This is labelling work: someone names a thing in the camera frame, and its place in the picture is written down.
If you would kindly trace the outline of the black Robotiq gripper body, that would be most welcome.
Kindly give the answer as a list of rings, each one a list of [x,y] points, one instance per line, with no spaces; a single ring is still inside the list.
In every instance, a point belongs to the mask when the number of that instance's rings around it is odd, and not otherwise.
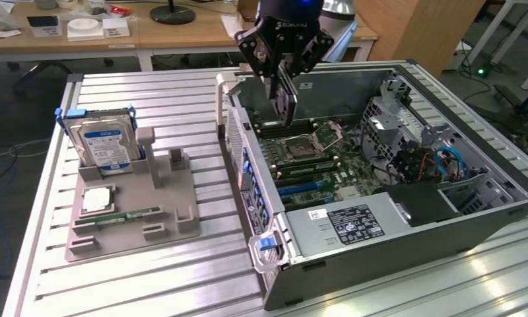
[[[320,30],[320,1],[259,1],[256,30],[271,61],[299,59]]]

